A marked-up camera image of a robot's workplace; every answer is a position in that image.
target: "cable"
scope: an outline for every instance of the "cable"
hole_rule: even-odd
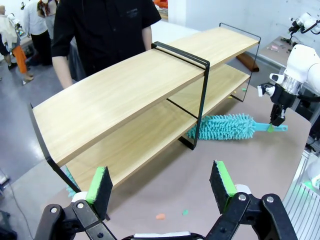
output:
[[[319,34],[320,34],[320,32],[315,33],[315,32],[314,32],[314,31],[312,31],[312,30],[311,30],[311,32],[312,32],[314,35],[319,35]]]
[[[6,176],[6,174],[4,173],[4,171],[2,171],[1,168],[0,168],[0,172],[3,174],[3,176]],[[27,220],[27,218],[26,218],[26,215],[25,215],[24,212],[21,210],[21,208],[20,208],[20,206],[19,206],[19,204],[18,204],[18,201],[17,201],[16,196],[15,196],[15,193],[14,193],[14,189],[12,188],[10,181],[8,181],[8,184],[9,184],[9,186],[10,186],[10,190],[11,190],[11,192],[12,192],[12,196],[13,196],[13,199],[14,199],[14,201],[15,201],[16,207],[19,209],[19,211],[21,212],[21,214],[22,214],[22,216],[23,216],[23,218],[24,218],[24,220],[25,220],[25,223],[26,223],[26,226],[27,226],[27,228],[28,228],[30,237],[32,238],[32,240],[35,240],[35,239],[32,237],[32,233],[31,233],[30,226],[29,226],[28,220]]]
[[[317,26],[318,23],[320,23],[319,20],[315,21],[315,23],[311,27],[309,27],[307,30],[302,31],[302,29],[301,29],[301,33],[305,34],[305,33],[309,32],[311,29],[313,29],[315,26]]]

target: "black metal shelf leg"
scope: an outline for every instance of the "black metal shelf leg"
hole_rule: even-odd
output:
[[[188,148],[190,148],[191,150],[194,150],[195,147],[197,146],[197,142],[198,142],[198,137],[199,137],[199,131],[200,131],[200,124],[201,124],[201,120],[202,120],[202,114],[203,114],[203,110],[204,110],[204,105],[205,105],[205,98],[206,98],[206,91],[207,91],[207,85],[208,85],[208,78],[209,78],[209,71],[210,71],[210,62],[195,56],[191,53],[188,53],[186,51],[182,51],[178,48],[175,48],[173,46],[170,45],[166,45],[162,42],[154,42],[151,47],[153,49],[157,49],[159,51],[162,51],[168,55],[171,55],[175,58],[181,59],[191,65],[194,65],[198,68],[201,68],[204,70],[204,81],[203,81],[203,86],[202,86],[202,93],[201,93],[201,99],[200,99],[200,106],[199,106],[199,113],[198,116],[193,115],[191,112],[189,112],[188,110],[184,109],[183,107],[181,107],[180,105],[178,105],[177,103],[175,103],[174,101],[167,99],[170,103],[174,104],[175,106],[177,106],[178,108],[180,108],[181,110],[183,110],[184,112],[186,112],[187,114],[193,116],[194,118],[197,119],[196,122],[196,131],[195,131],[195,138],[193,143],[190,142],[188,139],[184,138],[183,136],[181,136],[178,140],[180,142],[182,142],[184,145],[186,145]]]
[[[253,65],[252,65],[252,69],[253,69],[254,66],[255,66],[255,64],[256,64],[256,60],[257,60],[257,56],[258,56],[258,52],[259,52],[259,48],[260,48],[260,43],[261,43],[261,37],[258,36],[258,35],[256,35],[256,34],[253,34],[253,33],[251,33],[251,32],[245,31],[245,30],[243,30],[243,29],[240,29],[240,28],[235,27],[235,26],[231,26],[231,25],[226,24],[226,23],[223,23],[223,22],[220,22],[219,27],[221,27],[221,25],[228,26],[228,27],[230,27],[230,28],[232,28],[232,29],[237,29],[237,30],[239,30],[239,31],[241,31],[241,32],[244,32],[244,33],[246,33],[246,34],[255,36],[255,37],[257,37],[257,38],[259,39],[259,41],[258,41],[258,47],[257,47],[256,53],[255,53],[254,61],[253,61]],[[238,100],[238,101],[240,101],[240,102],[242,102],[242,103],[244,102],[244,100],[245,100],[245,98],[246,98],[246,95],[247,95],[247,91],[248,91],[249,85],[250,85],[252,73],[253,73],[253,71],[251,71],[251,74],[250,74],[250,77],[249,77],[248,84],[247,84],[247,86],[246,86],[246,90],[245,90],[243,99],[240,99],[240,98],[234,96],[233,94],[231,94],[231,97],[233,97],[234,99],[236,99],[236,100]]]
[[[75,191],[76,193],[80,193],[81,190],[70,180],[70,178],[68,178],[68,176],[64,173],[64,171],[61,170],[61,168],[56,164],[56,162],[52,159],[52,157],[50,156],[50,153],[47,149],[47,146],[45,144],[45,141],[42,137],[42,134],[40,132],[39,126],[37,124],[34,112],[33,112],[33,107],[30,104],[28,106],[28,112],[29,112],[29,116],[32,122],[32,126],[33,126],[33,130],[34,133],[36,135],[36,138],[38,139],[40,148],[42,150],[42,153],[44,155],[44,158],[46,160],[46,162],[50,165],[50,167],[59,175],[60,178],[62,178],[63,181],[65,181],[65,183],[72,188],[73,191]]]

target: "background table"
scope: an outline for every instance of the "background table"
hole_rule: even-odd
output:
[[[262,48],[259,51],[258,55],[259,57],[280,67],[280,72],[283,73],[285,68],[287,67],[287,61],[290,55],[290,51],[293,47],[289,43],[281,41],[282,38],[282,36],[278,36],[266,47]]]
[[[250,114],[256,122],[270,120],[272,103],[249,87],[243,103],[226,99],[214,114]],[[191,151],[176,141],[111,195],[107,226],[117,239],[133,233],[191,231],[205,235],[219,217],[209,183],[214,160],[224,161],[235,184],[249,186],[261,198],[268,193],[284,199],[299,165],[311,124],[288,109],[287,132],[256,132],[254,138],[238,141],[200,141]],[[62,191],[50,203],[67,206]],[[165,220],[156,215],[166,214]],[[86,235],[76,239],[86,240]],[[235,240],[256,240],[250,226],[241,226]]]

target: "man's hand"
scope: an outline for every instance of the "man's hand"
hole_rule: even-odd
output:
[[[68,61],[65,56],[55,56],[52,58],[53,67],[60,83],[64,89],[72,85],[72,78],[68,66]]]

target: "white robot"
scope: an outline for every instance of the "white robot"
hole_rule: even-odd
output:
[[[302,34],[308,31],[313,34],[320,33],[320,21],[309,13],[304,13],[296,19],[292,26],[289,29],[291,36],[298,30],[301,30]],[[295,45],[283,75],[272,73],[270,79],[275,82],[275,85],[265,83],[258,86],[258,94],[259,96],[265,93],[270,95],[270,99],[274,103],[270,123],[274,126],[279,126],[285,121],[286,109],[292,107],[297,97],[320,102],[320,97],[308,98],[299,93],[302,85],[307,83],[320,95],[320,57],[312,47]]]

